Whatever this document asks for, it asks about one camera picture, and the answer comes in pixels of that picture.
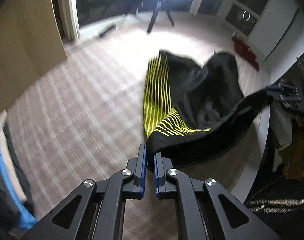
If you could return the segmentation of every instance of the white wall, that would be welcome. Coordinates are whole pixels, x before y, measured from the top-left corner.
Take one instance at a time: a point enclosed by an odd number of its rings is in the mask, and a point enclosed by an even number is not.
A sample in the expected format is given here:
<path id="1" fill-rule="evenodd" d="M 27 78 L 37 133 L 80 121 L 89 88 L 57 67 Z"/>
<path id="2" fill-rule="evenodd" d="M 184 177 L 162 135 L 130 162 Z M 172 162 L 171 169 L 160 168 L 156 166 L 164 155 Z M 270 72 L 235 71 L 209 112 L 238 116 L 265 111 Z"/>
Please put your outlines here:
<path id="1" fill-rule="evenodd" d="M 257 48 L 266 59 L 289 27 L 297 7 L 294 0 L 270 0 L 249 37 L 248 42 L 254 45 L 254 52 L 260 54 L 255 51 Z"/>
<path id="2" fill-rule="evenodd" d="M 281 41 L 264 61 L 269 67 L 270 83 L 276 82 L 304 52 L 304 16 L 299 12 Z"/>
<path id="3" fill-rule="evenodd" d="M 266 65 L 260 65 L 260 74 L 263 82 L 263 87 L 270 85 L 269 73 L 266 67 Z M 239 177 L 239 180 L 231 191 L 231 193 L 242 203 L 244 203 L 246 200 L 248 193 L 252 188 L 255 177 L 258 173 L 264 154 L 265 144 L 267 142 L 269 122 L 270 106 L 267 106 L 262 110 L 260 124 L 256 131 L 259 148 L 252 148 L 246 165 L 244 166 L 244 169 Z"/>

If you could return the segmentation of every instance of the blue cloth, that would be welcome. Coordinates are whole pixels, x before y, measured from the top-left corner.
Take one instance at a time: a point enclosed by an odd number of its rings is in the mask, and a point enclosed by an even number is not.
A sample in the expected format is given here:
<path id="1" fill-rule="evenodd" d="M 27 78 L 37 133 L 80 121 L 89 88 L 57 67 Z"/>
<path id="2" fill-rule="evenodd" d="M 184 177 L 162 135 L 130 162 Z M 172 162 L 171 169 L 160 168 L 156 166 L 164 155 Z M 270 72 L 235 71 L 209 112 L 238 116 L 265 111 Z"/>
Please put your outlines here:
<path id="1" fill-rule="evenodd" d="M 32 228 L 36 223 L 37 220 L 26 210 L 26 208 L 21 204 L 20 200 L 16 196 L 15 191 L 13 190 L 12 184 L 7 176 L 7 171 L 3 162 L 3 158 L 1 155 L 1 148 L 0 148 L 0 172 L 3 177 L 5 186 L 12 197 L 15 205 L 17 206 L 18 210 L 20 211 L 19 221 L 18 221 L 18 228 Z"/>

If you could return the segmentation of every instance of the black fabric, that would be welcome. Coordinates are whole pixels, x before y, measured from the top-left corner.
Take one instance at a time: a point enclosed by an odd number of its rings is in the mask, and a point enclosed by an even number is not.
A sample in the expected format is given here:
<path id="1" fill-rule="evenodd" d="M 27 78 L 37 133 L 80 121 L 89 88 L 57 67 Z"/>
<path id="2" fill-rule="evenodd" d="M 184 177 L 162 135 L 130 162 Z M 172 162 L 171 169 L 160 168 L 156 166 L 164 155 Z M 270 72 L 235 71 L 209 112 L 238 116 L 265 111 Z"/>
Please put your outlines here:
<path id="1" fill-rule="evenodd" d="M 17 178 L 18 178 L 18 180 L 19 180 L 19 182 L 22 186 L 23 192 L 24 192 L 24 194 L 27 198 L 27 201 L 25 203 L 23 203 L 23 206 L 33 216 L 34 215 L 34 205 L 33 205 L 32 194 L 31 194 L 31 191 L 30 191 L 30 184 L 29 184 L 29 182 L 26 178 L 26 175 L 23 172 L 23 170 L 20 166 L 20 163 L 17 159 L 17 156 L 15 154 L 15 150 L 14 150 L 14 147 L 13 147 L 13 143 L 12 143 L 12 139 L 11 139 L 11 135 L 10 135 L 10 132 L 9 132 L 7 122 L 5 122 L 3 130 L 4 130 L 5 137 L 6 137 L 7 148 L 8 148 L 8 151 L 10 153 L 11 159 L 13 161 Z"/>
<path id="2" fill-rule="evenodd" d="M 168 61 L 172 108 L 188 128 L 210 130 L 185 136 L 153 131 L 146 142 L 148 168 L 153 168 L 157 152 L 177 168 L 220 157 L 240 141 L 268 104 L 266 91 L 244 98 L 235 57 L 228 53 L 214 54 L 203 68 L 191 59 L 160 53 Z"/>
<path id="3" fill-rule="evenodd" d="M 0 227 L 8 232 L 18 225 L 19 210 L 7 191 L 3 177 L 0 173 Z"/>
<path id="4" fill-rule="evenodd" d="M 304 180 L 265 179 L 245 205 L 282 240 L 304 240 Z"/>

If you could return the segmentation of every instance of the blue gripper pad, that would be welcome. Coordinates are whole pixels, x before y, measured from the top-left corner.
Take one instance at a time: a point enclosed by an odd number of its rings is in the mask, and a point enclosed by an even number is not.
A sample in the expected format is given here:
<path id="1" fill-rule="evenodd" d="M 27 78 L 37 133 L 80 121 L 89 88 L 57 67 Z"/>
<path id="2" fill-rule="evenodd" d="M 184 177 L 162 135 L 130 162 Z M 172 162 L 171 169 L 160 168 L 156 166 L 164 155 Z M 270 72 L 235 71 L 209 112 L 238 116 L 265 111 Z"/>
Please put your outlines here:
<path id="1" fill-rule="evenodd" d="M 156 190 L 156 197 L 160 197 L 159 191 L 159 175 L 157 173 L 157 163 L 156 163 L 156 155 L 154 155 L 154 181 L 155 181 L 155 190 Z"/>
<path id="2" fill-rule="evenodd" d="M 143 152 L 143 163 L 142 163 L 142 171 L 141 171 L 141 197 L 144 197 L 145 192 L 145 178 L 146 178 L 146 145 L 144 146 Z"/>

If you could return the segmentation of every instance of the black towel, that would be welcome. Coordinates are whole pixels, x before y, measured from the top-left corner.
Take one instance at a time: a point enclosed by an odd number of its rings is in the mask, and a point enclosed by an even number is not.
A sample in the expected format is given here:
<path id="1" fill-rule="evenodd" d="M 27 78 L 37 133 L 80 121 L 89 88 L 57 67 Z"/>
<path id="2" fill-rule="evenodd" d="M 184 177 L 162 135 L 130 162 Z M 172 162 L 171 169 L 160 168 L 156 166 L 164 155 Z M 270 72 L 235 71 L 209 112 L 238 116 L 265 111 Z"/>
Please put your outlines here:
<path id="1" fill-rule="evenodd" d="M 32 198 L 32 194 L 30 191 L 30 184 L 26 178 L 25 173 L 23 172 L 20 163 L 18 162 L 17 156 L 15 154 L 15 150 L 13 147 L 13 143 L 12 143 L 12 139 L 11 139 L 11 135 L 8 129 L 8 125 L 7 122 L 5 122 L 4 125 L 4 134 L 6 137 L 6 142 L 7 142 L 7 148 L 8 151 L 10 153 L 11 159 L 13 161 L 14 164 L 14 168 L 15 168 L 15 172 L 17 175 L 17 178 L 22 186 L 23 192 L 27 198 L 27 201 L 25 203 L 23 203 L 23 206 L 28 210 L 28 212 L 33 216 L 34 215 L 34 205 L 33 205 L 33 198 Z"/>
<path id="2" fill-rule="evenodd" d="M 0 173 L 0 227 L 8 232 L 18 225 L 19 210 L 7 191 Z"/>
<path id="3" fill-rule="evenodd" d="M 148 168 L 161 152 L 180 168 L 218 158 L 268 104 L 266 90 L 244 98 L 235 57 L 214 54 L 200 68 L 166 51 L 150 60 L 143 96 Z"/>

